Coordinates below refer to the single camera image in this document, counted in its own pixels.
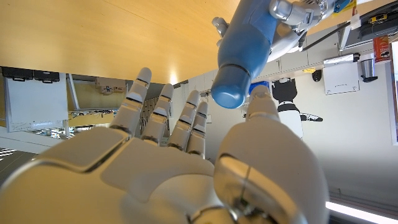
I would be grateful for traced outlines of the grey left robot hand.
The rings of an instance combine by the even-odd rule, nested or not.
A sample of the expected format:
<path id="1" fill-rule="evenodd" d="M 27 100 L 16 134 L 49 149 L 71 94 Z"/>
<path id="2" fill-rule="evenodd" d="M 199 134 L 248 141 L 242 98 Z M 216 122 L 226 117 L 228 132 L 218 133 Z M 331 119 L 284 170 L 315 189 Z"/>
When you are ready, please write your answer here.
<path id="1" fill-rule="evenodd" d="M 240 1 L 232 20 L 215 17 L 218 65 L 263 66 L 298 44 L 333 10 L 331 1 Z"/>

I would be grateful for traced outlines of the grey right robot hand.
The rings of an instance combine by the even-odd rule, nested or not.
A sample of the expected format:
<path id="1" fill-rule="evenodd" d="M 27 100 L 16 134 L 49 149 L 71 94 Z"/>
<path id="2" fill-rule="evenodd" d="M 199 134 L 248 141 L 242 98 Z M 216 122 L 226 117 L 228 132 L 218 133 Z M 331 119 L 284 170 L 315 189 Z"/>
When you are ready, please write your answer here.
<path id="1" fill-rule="evenodd" d="M 327 223 L 316 156 L 278 116 L 266 86 L 244 122 L 204 157 L 207 105 L 190 93 L 166 146 L 164 86 L 143 134 L 134 133 L 152 78 L 144 67 L 109 127 L 47 149 L 1 186 L 2 223 Z"/>

